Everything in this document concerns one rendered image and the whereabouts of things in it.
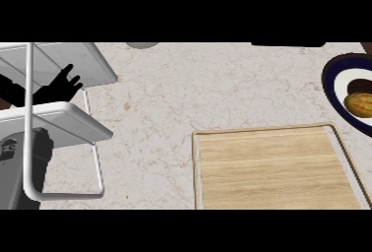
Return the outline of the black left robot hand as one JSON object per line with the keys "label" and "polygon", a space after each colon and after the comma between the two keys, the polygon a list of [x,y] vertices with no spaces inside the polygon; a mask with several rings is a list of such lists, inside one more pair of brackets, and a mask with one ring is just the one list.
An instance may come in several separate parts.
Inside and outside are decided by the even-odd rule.
{"label": "black left robot hand", "polygon": [[[58,71],[49,84],[36,90],[32,97],[33,104],[44,104],[57,101],[69,102],[72,100],[78,90],[82,88],[79,76],[75,76],[70,80],[66,79],[66,75],[69,74],[72,67],[73,65],[67,64]],[[24,95],[24,88],[0,74],[0,98],[16,107],[23,107]]]}

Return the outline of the pale wooden tray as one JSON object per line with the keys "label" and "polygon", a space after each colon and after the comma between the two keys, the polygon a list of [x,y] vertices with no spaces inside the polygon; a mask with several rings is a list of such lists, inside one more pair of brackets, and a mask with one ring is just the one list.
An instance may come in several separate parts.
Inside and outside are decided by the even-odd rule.
{"label": "pale wooden tray", "polygon": [[197,210],[372,210],[372,194],[328,122],[197,131],[191,161]]}

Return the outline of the blue and white plate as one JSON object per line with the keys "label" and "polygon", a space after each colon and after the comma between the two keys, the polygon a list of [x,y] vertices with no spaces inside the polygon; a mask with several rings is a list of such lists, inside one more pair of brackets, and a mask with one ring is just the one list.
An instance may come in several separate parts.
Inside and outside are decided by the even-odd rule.
{"label": "blue and white plate", "polygon": [[346,123],[372,138],[372,118],[355,117],[343,106],[346,87],[357,79],[372,81],[372,55],[346,53],[334,56],[326,62],[321,72],[324,96]]}

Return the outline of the yellow orange squash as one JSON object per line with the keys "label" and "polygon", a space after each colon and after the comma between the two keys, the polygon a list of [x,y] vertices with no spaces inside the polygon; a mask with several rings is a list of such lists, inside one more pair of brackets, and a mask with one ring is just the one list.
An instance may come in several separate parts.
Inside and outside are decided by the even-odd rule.
{"label": "yellow orange squash", "polygon": [[346,111],[359,118],[372,117],[372,94],[352,93],[343,99]]}

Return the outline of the white tiered shelf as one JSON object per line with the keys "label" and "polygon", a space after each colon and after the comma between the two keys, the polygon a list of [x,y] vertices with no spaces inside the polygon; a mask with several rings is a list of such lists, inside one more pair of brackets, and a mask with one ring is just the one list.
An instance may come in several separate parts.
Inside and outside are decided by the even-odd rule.
{"label": "white tiered shelf", "polygon": [[[67,76],[80,78],[86,88],[113,84],[117,77],[110,65],[91,42],[0,42],[0,74],[5,75],[33,93],[52,80],[60,69],[72,65]],[[47,130],[55,148],[86,144],[111,138],[111,131],[89,115],[86,105],[52,102],[0,111],[0,137],[21,132],[23,143],[23,191],[27,197],[41,201],[92,200],[101,192],[88,194],[42,193],[32,181],[32,130]]]}

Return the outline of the grey round object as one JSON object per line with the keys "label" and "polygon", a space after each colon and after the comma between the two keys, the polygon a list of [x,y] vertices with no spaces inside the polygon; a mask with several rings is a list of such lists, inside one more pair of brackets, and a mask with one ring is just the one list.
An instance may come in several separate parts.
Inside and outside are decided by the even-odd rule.
{"label": "grey round object", "polygon": [[159,42],[126,42],[128,47],[134,49],[148,49],[157,44]]}

